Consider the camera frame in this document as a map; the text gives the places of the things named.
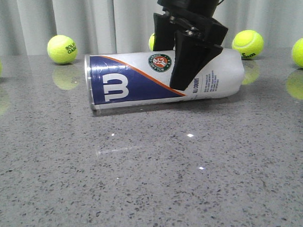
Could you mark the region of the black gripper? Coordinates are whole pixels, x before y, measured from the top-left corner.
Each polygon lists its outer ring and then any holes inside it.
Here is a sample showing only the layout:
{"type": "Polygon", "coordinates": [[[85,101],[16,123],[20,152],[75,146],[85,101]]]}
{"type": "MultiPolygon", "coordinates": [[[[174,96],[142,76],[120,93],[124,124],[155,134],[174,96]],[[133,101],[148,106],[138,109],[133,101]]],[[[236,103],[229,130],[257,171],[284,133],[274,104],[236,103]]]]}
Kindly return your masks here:
{"type": "Polygon", "coordinates": [[[172,89],[184,91],[198,72],[218,56],[228,28],[213,18],[220,0],[158,0],[154,13],[154,51],[175,47],[172,89]]]}

